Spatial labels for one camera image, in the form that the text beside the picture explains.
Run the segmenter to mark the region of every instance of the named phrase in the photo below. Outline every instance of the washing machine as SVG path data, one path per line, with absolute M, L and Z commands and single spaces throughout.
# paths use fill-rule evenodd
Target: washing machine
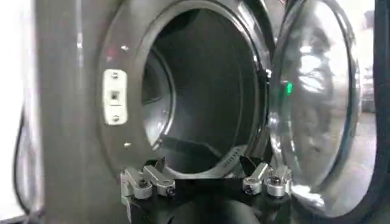
M 245 176 L 245 157 L 291 171 L 291 223 L 360 222 L 388 171 L 387 9 L 37 1 L 26 107 L 39 121 L 30 129 L 43 154 L 45 221 L 129 223 L 129 167 L 142 174 L 163 159 L 172 180 L 231 180 Z

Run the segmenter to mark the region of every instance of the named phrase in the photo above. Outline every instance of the door lock plate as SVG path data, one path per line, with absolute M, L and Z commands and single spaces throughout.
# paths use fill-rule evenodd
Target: door lock plate
M 127 74 L 119 69 L 103 73 L 103 109 L 105 123 L 121 125 L 127 121 Z

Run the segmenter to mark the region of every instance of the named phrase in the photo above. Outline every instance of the metal bracket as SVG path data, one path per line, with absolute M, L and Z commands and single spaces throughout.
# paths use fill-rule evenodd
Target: metal bracket
M 274 197 L 283 197 L 291 194 L 291 170 L 287 166 L 278 167 L 273 175 L 265 182 L 267 193 Z
M 134 195 L 137 199 L 147 199 L 152 196 L 153 188 L 150 182 L 141 178 L 140 173 L 132 167 L 121 173 L 121 195 Z
M 260 163 L 251 176 L 243 179 L 243 190 L 245 194 L 256 195 L 261 192 L 261 184 L 267 171 L 268 164 Z
M 157 192 L 159 195 L 165 197 L 175 196 L 176 187 L 174 180 L 166 178 L 154 166 L 151 165 L 145 166 L 143 171 L 143 178 L 146 181 L 152 182 L 152 184 L 157 187 Z

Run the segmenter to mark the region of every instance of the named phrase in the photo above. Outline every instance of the green indicator light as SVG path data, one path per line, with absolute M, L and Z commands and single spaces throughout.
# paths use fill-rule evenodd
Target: green indicator light
M 286 87 L 287 96 L 291 95 L 293 89 L 294 89 L 293 84 L 291 82 L 288 82 Z

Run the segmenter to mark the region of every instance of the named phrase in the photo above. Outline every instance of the washer door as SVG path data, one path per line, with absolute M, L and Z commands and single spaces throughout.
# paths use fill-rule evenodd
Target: washer door
M 275 158 L 291 168 L 295 197 L 323 217 L 353 210 L 374 173 L 373 11 L 373 2 L 351 9 L 346 1 L 299 1 L 274 55 Z

